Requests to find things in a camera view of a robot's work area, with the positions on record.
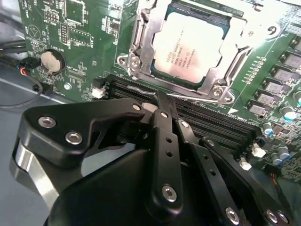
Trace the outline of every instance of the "white connector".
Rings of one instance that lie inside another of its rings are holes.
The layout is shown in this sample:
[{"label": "white connector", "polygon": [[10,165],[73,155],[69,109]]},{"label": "white connector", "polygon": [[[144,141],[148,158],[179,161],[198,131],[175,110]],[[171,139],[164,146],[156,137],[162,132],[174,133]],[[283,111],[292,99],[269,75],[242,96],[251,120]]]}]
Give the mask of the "white connector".
[{"label": "white connector", "polygon": [[104,93],[105,93],[105,88],[94,88],[92,90],[92,96],[97,98],[97,99],[100,99],[100,98],[103,98],[104,96]]},{"label": "white connector", "polygon": [[252,155],[258,158],[262,158],[266,154],[265,150],[254,143],[252,147]]},{"label": "white connector", "polygon": [[241,168],[243,168],[246,171],[249,171],[250,168],[252,168],[252,165],[248,163],[244,157],[240,158],[239,165]]}]

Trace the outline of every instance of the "capacitor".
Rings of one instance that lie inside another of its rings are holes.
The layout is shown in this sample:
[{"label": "capacitor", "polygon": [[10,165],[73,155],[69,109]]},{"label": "capacitor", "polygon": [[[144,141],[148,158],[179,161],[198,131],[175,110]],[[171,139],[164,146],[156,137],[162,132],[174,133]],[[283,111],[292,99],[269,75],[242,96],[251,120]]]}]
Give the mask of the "capacitor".
[{"label": "capacitor", "polygon": [[271,155],[271,159],[275,166],[278,166],[279,164],[282,163],[282,159],[279,157],[279,155],[277,153],[273,153]]},{"label": "capacitor", "polygon": [[291,155],[288,152],[288,148],[286,146],[281,146],[277,149],[278,155],[280,159],[286,160],[291,157]]},{"label": "capacitor", "polygon": [[293,94],[293,98],[301,105],[301,90]]},{"label": "capacitor", "polygon": [[284,117],[285,120],[291,121],[297,118],[296,112],[293,110],[291,106],[284,106],[280,109],[280,113]]},{"label": "capacitor", "polygon": [[268,135],[268,136],[270,136],[270,135],[273,135],[273,128],[272,128],[272,124],[270,123],[270,122],[264,122],[263,124],[262,124],[262,129],[263,129],[263,133],[265,134],[265,135]]}]

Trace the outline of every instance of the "mounting hole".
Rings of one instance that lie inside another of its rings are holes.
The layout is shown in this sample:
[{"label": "mounting hole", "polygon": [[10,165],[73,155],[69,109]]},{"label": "mounting hole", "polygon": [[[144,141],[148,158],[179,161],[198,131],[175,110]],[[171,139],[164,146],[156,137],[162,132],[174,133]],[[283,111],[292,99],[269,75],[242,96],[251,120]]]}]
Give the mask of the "mounting hole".
[{"label": "mounting hole", "polygon": [[118,62],[120,63],[120,65],[124,65],[126,63],[126,60],[124,58],[119,58]]},{"label": "mounting hole", "polygon": [[166,141],[169,142],[169,143],[172,143],[172,140],[168,137],[166,137]]},{"label": "mounting hole", "polygon": [[216,176],[216,173],[212,169],[210,170],[210,173],[212,176]]},{"label": "mounting hole", "polygon": [[257,116],[257,119],[258,119],[258,120],[263,120],[264,118],[265,118],[264,115],[258,115],[258,116]]},{"label": "mounting hole", "polygon": [[172,156],[173,156],[173,154],[172,154],[170,151],[167,151],[167,152],[166,152],[166,155],[167,155],[168,157],[172,157]]}]

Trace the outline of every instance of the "cpu socket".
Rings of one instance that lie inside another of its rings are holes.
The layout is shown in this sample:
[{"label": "cpu socket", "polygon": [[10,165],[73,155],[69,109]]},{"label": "cpu socket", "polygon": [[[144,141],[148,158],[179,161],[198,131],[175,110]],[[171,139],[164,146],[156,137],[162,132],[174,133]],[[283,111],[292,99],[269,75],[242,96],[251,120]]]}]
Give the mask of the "cpu socket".
[{"label": "cpu socket", "polygon": [[262,24],[262,5],[202,2],[139,0],[129,54],[117,63],[179,97],[231,104],[230,87],[271,23]]}]

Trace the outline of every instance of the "orange wire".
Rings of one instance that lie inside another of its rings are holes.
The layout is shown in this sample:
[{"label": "orange wire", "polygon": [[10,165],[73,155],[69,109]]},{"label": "orange wire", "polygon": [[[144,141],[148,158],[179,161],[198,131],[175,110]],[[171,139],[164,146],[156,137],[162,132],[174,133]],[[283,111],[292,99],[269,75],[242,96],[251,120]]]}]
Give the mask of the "orange wire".
[{"label": "orange wire", "polygon": [[21,75],[27,76],[27,73],[25,71],[25,67],[21,67],[20,73],[21,73]]}]

